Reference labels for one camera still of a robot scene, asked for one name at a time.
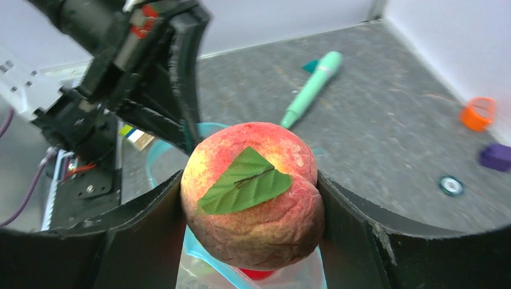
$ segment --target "teal triangle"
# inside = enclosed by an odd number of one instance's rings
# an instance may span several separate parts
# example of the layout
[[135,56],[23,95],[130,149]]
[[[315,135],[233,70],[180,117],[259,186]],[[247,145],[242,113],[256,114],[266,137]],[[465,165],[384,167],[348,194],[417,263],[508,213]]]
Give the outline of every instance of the teal triangle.
[[314,70],[316,70],[316,66],[318,65],[319,60],[313,60],[304,66],[302,66],[302,69],[305,70],[308,73],[313,73]]

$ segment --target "green leaf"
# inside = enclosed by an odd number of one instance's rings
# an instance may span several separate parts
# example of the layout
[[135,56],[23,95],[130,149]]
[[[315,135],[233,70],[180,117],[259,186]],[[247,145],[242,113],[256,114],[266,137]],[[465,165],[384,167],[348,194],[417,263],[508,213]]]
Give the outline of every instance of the green leaf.
[[198,201],[197,209],[210,215],[242,211],[283,194],[291,182],[290,175],[247,147]]

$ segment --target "robotic arm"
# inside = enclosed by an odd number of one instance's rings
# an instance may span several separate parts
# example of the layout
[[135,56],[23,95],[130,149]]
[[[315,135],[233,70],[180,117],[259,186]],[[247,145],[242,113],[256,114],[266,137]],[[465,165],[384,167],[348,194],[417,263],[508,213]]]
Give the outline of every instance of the robotic arm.
[[[105,120],[114,114],[193,151],[201,141],[195,61],[209,21],[196,1],[30,3],[94,57],[77,87],[33,81],[37,74],[17,70],[8,59],[0,66],[0,73],[17,75],[3,91],[11,93],[10,103],[50,143],[101,161],[113,150]],[[38,101],[32,89],[57,100]],[[177,172],[141,197],[67,229],[0,229],[0,287],[174,288],[185,228],[180,179]],[[318,190],[330,289],[507,288],[511,282],[511,226],[480,234],[429,226],[358,197],[321,171]]]

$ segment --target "teal marker cap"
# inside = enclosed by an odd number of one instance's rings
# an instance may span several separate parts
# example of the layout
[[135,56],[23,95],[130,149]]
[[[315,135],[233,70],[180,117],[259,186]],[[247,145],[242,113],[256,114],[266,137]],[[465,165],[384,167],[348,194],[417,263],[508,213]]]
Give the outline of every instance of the teal marker cap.
[[335,75],[342,64],[342,55],[337,51],[331,51],[323,56],[302,90],[295,97],[286,110],[280,125],[289,129],[312,104],[319,91],[327,81]]

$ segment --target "peach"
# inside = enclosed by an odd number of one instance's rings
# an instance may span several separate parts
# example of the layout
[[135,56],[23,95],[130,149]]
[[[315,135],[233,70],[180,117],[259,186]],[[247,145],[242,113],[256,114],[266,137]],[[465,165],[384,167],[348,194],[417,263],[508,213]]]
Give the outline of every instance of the peach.
[[[290,188],[243,211],[198,214],[199,199],[248,146],[289,174]],[[183,172],[181,200],[188,226],[213,257],[242,269],[277,270],[309,256],[323,235],[317,181],[314,154],[298,136],[272,123],[242,123],[197,146]]]

